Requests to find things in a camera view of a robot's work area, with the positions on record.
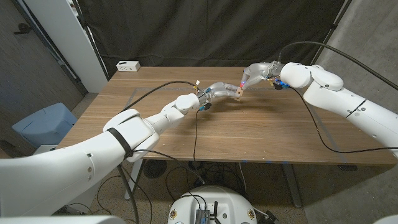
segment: robotic hand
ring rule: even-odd
[[[212,99],[219,97],[229,97],[229,98],[240,97],[240,95],[236,93],[237,89],[238,89],[237,86],[223,82],[216,82],[211,86],[209,86],[207,89],[199,91],[197,93],[197,96],[200,104],[203,105],[205,103],[211,102]]]
[[[283,65],[279,62],[261,62],[254,63],[243,70],[241,88],[245,90],[249,86],[255,85],[262,80],[275,80],[280,76],[280,70]]]

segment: white power outlet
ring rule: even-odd
[[[141,66],[138,61],[120,61],[116,67],[121,72],[136,72]]]

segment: blue chair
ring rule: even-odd
[[[43,108],[12,126],[27,142],[38,148],[57,145],[67,135],[77,119],[62,103]]]

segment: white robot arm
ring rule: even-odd
[[[345,89],[339,76],[319,65],[254,63],[245,68],[241,87],[245,90],[261,80],[273,80],[294,88],[310,84],[303,95],[306,102],[345,117],[386,147],[398,146],[398,114]],[[398,157],[398,149],[391,151]]]
[[[152,149],[159,135],[178,126],[189,110],[206,107],[214,97],[236,96],[236,89],[215,83],[198,96],[179,96],[146,119],[136,110],[123,111],[106,123],[103,133],[79,144],[30,157],[0,159],[0,217],[53,214],[99,182],[132,150]],[[128,159],[134,162],[146,153],[135,152]]]

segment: black curtain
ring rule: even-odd
[[[344,0],[79,0],[110,75],[120,60],[142,66],[248,66],[292,42],[323,42]],[[309,64],[298,45],[283,62]]]

